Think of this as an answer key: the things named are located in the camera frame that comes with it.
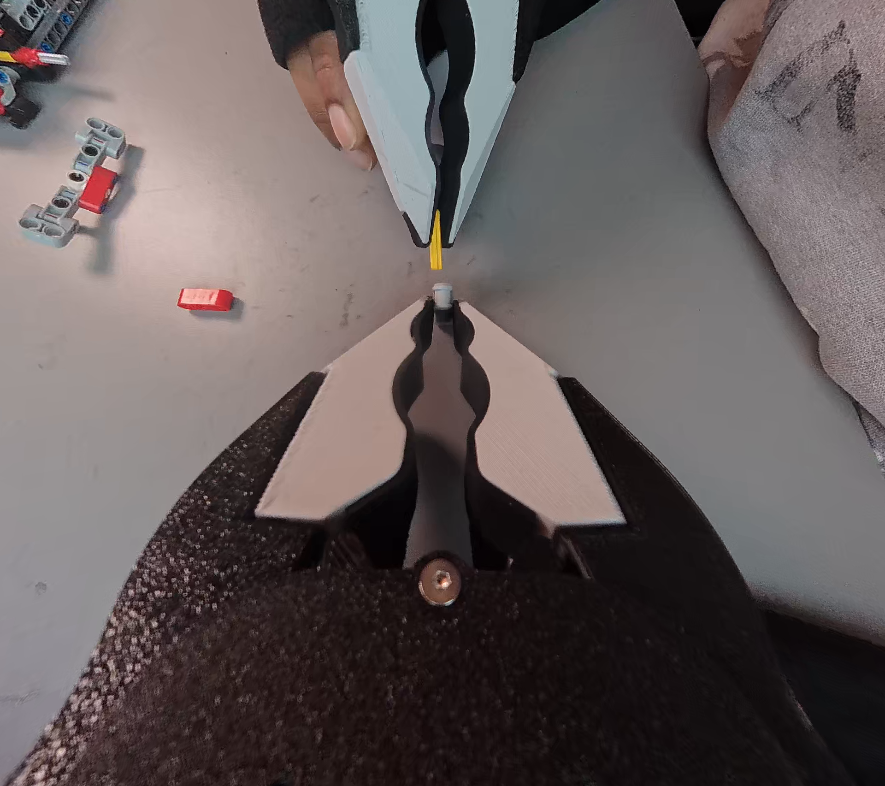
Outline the person's grey patterned hoodie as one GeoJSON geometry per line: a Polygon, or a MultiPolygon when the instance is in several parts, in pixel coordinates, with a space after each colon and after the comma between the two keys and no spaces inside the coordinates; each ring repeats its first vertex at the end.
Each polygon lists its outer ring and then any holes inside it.
{"type": "Polygon", "coordinates": [[[719,171],[883,468],[884,0],[725,0],[699,55],[719,171]]]}

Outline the grey beam assembly with red brick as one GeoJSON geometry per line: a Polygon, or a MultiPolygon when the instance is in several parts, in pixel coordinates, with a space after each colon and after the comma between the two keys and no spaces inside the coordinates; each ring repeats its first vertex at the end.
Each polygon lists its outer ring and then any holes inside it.
{"type": "Polygon", "coordinates": [[[101,118],[87,118],[75,135],[77,150],[65,178],[45,205],[30,205],[18,221],[25,237],[62,248],[80,228],[78,212],[102,214],[118,190],[118,163],[127,151],[127,136],[101,118]]]}

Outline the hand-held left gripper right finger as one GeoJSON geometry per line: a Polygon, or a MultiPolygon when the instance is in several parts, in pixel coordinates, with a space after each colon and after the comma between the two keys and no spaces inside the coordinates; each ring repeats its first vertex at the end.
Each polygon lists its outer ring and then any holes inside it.
{"type": "Polygon", "coordinates": [[[558,372],[464,300],[453,337],[473,414],[465,488],[474,525],[494,541],[624,526],[558,372]]]}

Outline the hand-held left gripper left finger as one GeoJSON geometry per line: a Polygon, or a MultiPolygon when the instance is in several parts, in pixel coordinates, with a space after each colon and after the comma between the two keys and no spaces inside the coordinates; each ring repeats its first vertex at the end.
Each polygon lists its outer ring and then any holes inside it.
{"type": "Polygon", "coordinates": [[[256,517],[326,522],[403,472],[434,326],[427,297],[326,367],[256,517]]]}

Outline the grey desk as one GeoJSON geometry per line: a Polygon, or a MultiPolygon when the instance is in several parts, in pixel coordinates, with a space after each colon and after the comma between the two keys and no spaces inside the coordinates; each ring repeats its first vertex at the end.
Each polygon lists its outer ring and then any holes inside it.
{"type": "MultiPolygon", "coordinates": [[[[432,284],[257,0],[97,0],[71,48],[35,123],[2,127],[2,780],[181,493],[432,284]],[[90,117],[126,133],[116,195],[32,241],[18,221],[90,117]]],[[[720,178],[706,90],[673,0],[603,0],[541,41],[442,278],[656,455],[761,603],[882,644],[883,475],[720,178]]]]}

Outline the loose red brick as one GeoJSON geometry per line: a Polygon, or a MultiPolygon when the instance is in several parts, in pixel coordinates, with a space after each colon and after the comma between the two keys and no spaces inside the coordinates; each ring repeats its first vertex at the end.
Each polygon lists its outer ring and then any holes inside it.
{"type": "Polygon", "coordinates": [[[183,288],[177,306],[189,312],[229,313],[235,296],[229,290],[209,288],[183,288]]]}

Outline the person's right hand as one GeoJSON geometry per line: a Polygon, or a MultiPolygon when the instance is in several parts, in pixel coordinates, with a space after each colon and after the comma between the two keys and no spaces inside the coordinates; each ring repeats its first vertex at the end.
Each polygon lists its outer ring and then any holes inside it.
{"type": "Polygon", "coordinates": [[[325,0],[259,0],[271,53],[285,66],[316,128],[362,170],[378,162],[350,92],[325,0]]]}

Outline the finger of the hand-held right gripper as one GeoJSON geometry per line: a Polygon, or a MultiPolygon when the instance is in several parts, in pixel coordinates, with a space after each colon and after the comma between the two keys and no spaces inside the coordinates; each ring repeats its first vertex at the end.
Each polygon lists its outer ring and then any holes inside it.
{"type": "Polygon", "coordinates": [[[439,172],[435,92],[422,27],[428,0],[355,0],[359,46],[344,70],[398,210],[418,246],[432,236],[439,172]]]}
{"type": "Polygon", "coordinates": [[[440,102],[442,244],[462,226],[515,92],[520,0],[440,0],[448,76],[440,102]]]}

